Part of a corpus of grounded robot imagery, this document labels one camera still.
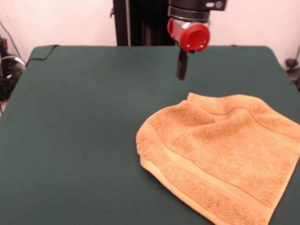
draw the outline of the green table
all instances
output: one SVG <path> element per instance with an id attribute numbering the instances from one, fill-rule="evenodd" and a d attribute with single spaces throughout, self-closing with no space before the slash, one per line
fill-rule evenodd
<path id="1" fill-rule="evenodd" d="M 199 225 L 139 165 L 135 134 L 185 99 L 247 94 L 300 123 L 300 94 L 266 47 L 209 47 L 175 77 L 176 47 L 36 48 L 0 120 L 0 224 Z M 271 225 L 300 223 L 298 164 Z"/>

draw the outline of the black cable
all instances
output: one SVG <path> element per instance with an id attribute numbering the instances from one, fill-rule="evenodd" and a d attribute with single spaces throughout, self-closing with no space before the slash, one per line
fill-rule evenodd
<path id="1" fill-rule="evenodd" d="M 297 61 L 297 59 L 298 59 L 298 57 L 299 57 L 299 54 L 300 54 L 300 45 L 299 45 L 299 48 L 298 48 L 298 51 L 297 51 L 297 55 L 296 55 L 296 57 L 295 57 L 295 62 L 294 62 L 294 64 L 293 64 L 292 68 L 295 67 L 296 61 Z"/>
<path id="2" fill-rule="evenodd" d="M 1 21 L 0 21 L 0 25 L 1 25 L 1 27 L 4 29 L 4 31 L 7 33 L 7 35 L 9 36 L 11 42 L 13 43 L 13 46 L 14 46 L 16 52 L 18 53 L 19 58 L 21 58 L 21 55 L 20 55 L 20 53 L 19 53 L 19 50 L 18 50 L 17 46 L 15 45 L 14 40 L 13 40 L 13 38 L 11 37 L 10 33 L 9 33 L 8 30 L 4 27 L 4 25 L 2 24 Z"/>

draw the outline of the red cylinder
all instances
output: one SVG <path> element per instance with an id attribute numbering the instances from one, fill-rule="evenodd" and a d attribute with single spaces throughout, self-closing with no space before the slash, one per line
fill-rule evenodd
<path id="1" fill-rule="evenodd" d="M 200 22 L 183 22 L 171 18 L 167 29 L 171 38 L 186 52 L 192 50 L 200 52 L 210 41 L 208 27 Z"/>

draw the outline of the towel fold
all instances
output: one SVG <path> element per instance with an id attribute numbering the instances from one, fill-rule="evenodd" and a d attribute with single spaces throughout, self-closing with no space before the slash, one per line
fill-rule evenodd
<path id="1" fill-rule="evenodd" d="M 300 156 L 300 125 L 244 95 L 187 100 L 150 116 L 142 167 L 217 225 L 265 225 Z"/>

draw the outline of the cable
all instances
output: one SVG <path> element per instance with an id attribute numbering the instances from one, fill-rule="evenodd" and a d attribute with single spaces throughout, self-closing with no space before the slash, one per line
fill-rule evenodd
<path id="1" fill-rule="evenodd" d="M 300 54 L 300 45 L 299 45 L 299 48 L 298 48 L 298 51 L 297 51 L 297 55 L 296 55 L 296 57 L 295 57 L 295 62 L 294 62 L 294 65 L 292 66 L 292 68 L 295 67 L 296 61 L 297 61 L 297 59 L 298 59 L 298 57 L 299 57 L 299 54 Z"/>
<path id="2" fill-rule="evenodd" d="M 0 21 L 0 26 L 3 28 L 3 30 L 4 30 L 4 31 L 7 33 L 7 35 L 9 36 L 11 42 L 13 43 L 13 46 L 14 46 L 16 52 L 18 53 L 19 58 L 21 58 L 21 55 L 20 55 L 20 53 L 19 53 L 19 50 L 18 50 L 17 46 L 16 46 L 15 43 L 14 43 L 13 38 L 11 37 L 10 33 L 9 33 L 8 30 L 4 27 L 4 25 L 2 24 L 1 21 Z"/>
<path id="3" fill-rule="evenodd" d="M 3 58 L 1 58 L 1 61 L 7 60 L 7 59 L 14 59 L 15 61 L 21 63 L 23 66 L 26 66 L 26 63 L 18 56 L 15 56 L 15 55 L 4 56 Z"/>

